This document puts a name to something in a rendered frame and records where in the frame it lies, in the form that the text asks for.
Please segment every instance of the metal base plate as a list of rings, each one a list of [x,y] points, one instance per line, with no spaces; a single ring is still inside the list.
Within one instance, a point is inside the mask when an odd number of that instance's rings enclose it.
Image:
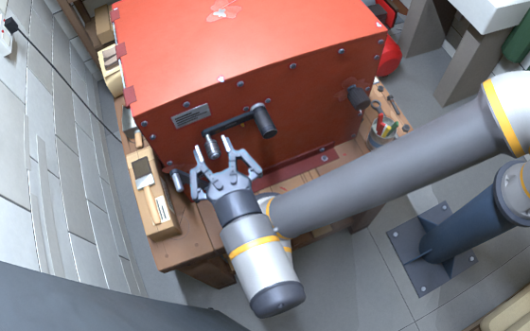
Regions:
[[[451,215],[452,211],[447,202],[444,201],[420,214],[418,217],[425,218],[431,223],[438,225]],[[469,250],[455,256],[453,261],[444,263],[447,266],[444,266],[444,264],[432,264],[423,258],[406,264],[422,254],[418,250],[418,246],[420,239],[427,232],[418,217],[410,219],[404,224],[388,231],[386,234],[390,238],[400,262],[404,265],[404,269],[406,269],[406,273],[408,273],[408,277],[415,287],[418,298],[422,298],[434,289],[447,283],[451,278],[476,264],[478,259],[473,253],[473,250]]]

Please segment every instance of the pencil cup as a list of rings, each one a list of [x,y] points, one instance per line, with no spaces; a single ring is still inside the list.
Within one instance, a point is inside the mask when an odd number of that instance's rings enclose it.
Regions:
[[[383,122],[391,127],[394,126],[394,121],[391,118],[383,117]],[[367,137],[367,148],[369,148],[369,150],[380,148],[383,145],[396,139],[397,130],[392,130],[392,132],[390,132],[390,134],[388,134],[385,138],[381,138],[378,134],[378,130],[376,129],[377,125],[378,119],[376,118],[371,124],[371,130],[369,131],[369,136]]]

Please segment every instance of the gray floor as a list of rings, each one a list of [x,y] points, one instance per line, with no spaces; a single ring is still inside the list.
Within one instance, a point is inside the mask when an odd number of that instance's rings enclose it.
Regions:
[[[443,109],[433,98],[433,90],[450,60],[447,52],[439,49],[402,61],[394,74],[382,80],[414,127],[467,102]],[[414,217],[419,208],[426,209],[438,201],[446,200],[453,212],[458,210],[488,187],[498,168],[510,160],[499,156],[434,183],[410,198],[388,202],[368,229],[355,235],[338,233],[295,252],[294,265],[306,289],[306,302],[282,315],[260,320],[250,310],[238,284],[215,290],[184,274],[164,275],[156,270],[139,216],[132,210],[133,196],[127,193],[130,182],[118,183],[120,177],[127,176],[118,153],[121,147],[115,139],[108,142],[132,246],[151,298],[213,307],[255,331],[459,331],[530,282],[530,228],[511,230],[475,248],[478,264],[421,299],[385,235]]]

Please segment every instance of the wooden table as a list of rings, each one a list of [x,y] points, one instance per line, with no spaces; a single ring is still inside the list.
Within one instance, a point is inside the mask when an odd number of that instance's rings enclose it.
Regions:
[[[379,83],[373,86],[370,97],[372,100],[378,100],[381,103],[386,116],[400,122],[397,134],[401,137],[406,134],[402,127],[405,124],[410,125],[410,123],[402,112],[400,112],[400,115],[396,115],[391,103],[387,100],[388,91],[384,89],[383,92],[379,92],[379,85],[382,84]],[[120,130],[122,147],[124,148],[124,154],[127,155],[136,151],[136,147],[134,142],[129,141],[124,132],[122,132],[123,105],[123,96],[115,100],[115,114]],[[369,149],[367,149],[365,142],[371,129],[371,123],[377,117],[378,114],[373,109],[368,108],[365,110],[356,138],[329,151],[334,155],[334,161],[329,160],[327,164],[323,163],[315,168],[302,169],[295,175],[288,171],[280,173],[276,177],[279,182],[265,187],[257,193],[275,192],[284,194],[368,153]],[[148,145],[149,143],[144,140],[144,146]],[[168,175],[163,175],[165,176],[167,190],[171,196],[175,214],[181,224],[183,233],[161,242],[149,240],[150,251],[154,257],[157,269],[161,272],[179,270],[215,288],[223,288],[235,284],[234,271],[229,264],[220,239],[222,227],[212,204],[206,200],[199,203],[189,201],[185,195],[175,191]],[[300,249],[344,229],[348,229],[351,234],[354,234],[369,226],[382,207],[383,205],[302,234],[291,241],[292,248],[294,250]]]

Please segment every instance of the red box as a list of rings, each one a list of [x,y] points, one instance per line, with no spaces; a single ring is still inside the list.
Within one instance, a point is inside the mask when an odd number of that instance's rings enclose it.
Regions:
[[[371,86],[387,32],[361,0],[122,0],[113,10],[127,103],[164,171],[188,171],[195,145],[205,156],[202,130],[268,98],[275,137],[255,121],[223,132],[266,172],[353,139],[362,116],[346,87]],[[208,117],[176,129],[171,117],[205,103]],[[204,159],[220,171],[227,157],[213,139],[224,155]]]

